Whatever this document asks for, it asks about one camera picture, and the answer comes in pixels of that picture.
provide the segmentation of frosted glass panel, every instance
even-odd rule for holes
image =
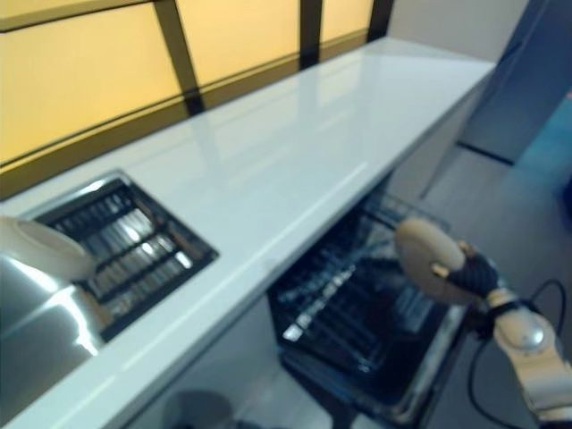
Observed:
[[[151,4],[2,36],[2,161],[181,92]]]
[[[320,42],[369,26],[373,0],[324,0]]]
[[[177,0],[200,86],[299,50],[298,0]]]

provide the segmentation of cable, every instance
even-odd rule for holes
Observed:
[[[558,289],[558,291],[560,292],[560,315],[558,323],[556,325],[556,333],[560,335],[562,333],[562,328],[564,327],[564,321],[566,319],[566,310],[567,310],[566,304],[568,300],[566,288],[564,287],[564,285],[556,279],[549,279],[543,284],[541,284],[538,287],[538,289],[534,291],[534,293],[530,296],[530,300],[532,302],[535,302],[540,297],[540,295],[550,286],[555,286],[556,289]]]
[[[534,291],[534,293],[530,297],[530,301],[534,303],[540,297],[540,295],[546,289],[548,289],[550,286],[555,286],[559,290],[560,296],[561,296],[560,313],[559,313],[558,324],[556,327],[556,333],[558,335],[560,335],[562,332],[562,328],[564,327],[564,320],[566,319],[566,311],[567,311],[566,305],[567,305],[567,299],[568,299],[566,288],[564,287],[564,285],[556,279],[549,279],[546,282],[544,282],[543,284],[541,284],[538,287],[538,289],[536,289]],[[481,344],[479,344],[479,347],[476,350],[475,354],[473,355],[473,359],[471,360],[471,366],[469,367],[468,378],[467,378],[467,394],[468,394],[469,401],[471,402],[471,405],[476,409],[476,411],[481,416],[483,416],[484,418],[489,420],[490,422],[493,422],[496,425],[499,425],[499,426],[502,426],[502,427],[505,427],[508,429],[523,429],[520,426],[516,426],[516,425],[513,425],[511,423],[505,422],[504,420],[492,415],[486,409],[484,409],[483,406],[481,404],[479,404],[478,400],[476,399],[475,375],[476,375],[477,364],[478,364],[479,358],[483,355],[485,347],[490,342],[491,342],[491,339],[488,339],[486,341],[481,342]]]
[[[523,429],[520,426],[513,425],[511,423],[505,422],[504,420],[499,419],[496,416],[493,416],[489,413],[486,409],[483,408],[481,404],[479,404],[478,400],[476,399],[475,394],[475,374],[476,374],[476,364],[479,361],[479,357],[483,354],[484,348],[491,342],[491,340],[485,340],[479,344],[479,348],[476,350],[475,354],[473,355],[473,360],[471,360],[471,366],[468,370],[468,378],[467,378],[467,394],[468,399],[471,402],[471,405],[478,411],[478,413],[486,418],[487,420],[495,423],[496,425],[506,427],[508,429]]]

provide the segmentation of dish rack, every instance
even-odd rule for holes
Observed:
[[[96,259],[95,275],[80,286],[112,318],[101,332],[106,341],[218,257],[122,175],[94,181],[36,220]]]
[[[269,293],[286,353],[318,358],[391,404],[407,391],[448,310],[401,271],[393,234],[410,216],[449,229],[421,209],[374,192]]]

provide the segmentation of sink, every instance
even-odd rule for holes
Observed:
[[[108,173],[24,217],[79,242],[97,268],[89,280],[45,294],[14,327],[3,324],[0,425],[218,257],[123,172]],[[39,285],[46,286],[39,273]],[[26,293],[25,288],[3,290],[1,307]]]

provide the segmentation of kitchen counter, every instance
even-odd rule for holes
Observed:
[[[120,427],[494,68],[383,38],[2,203],[122,169],[220,257],[6,427]]]

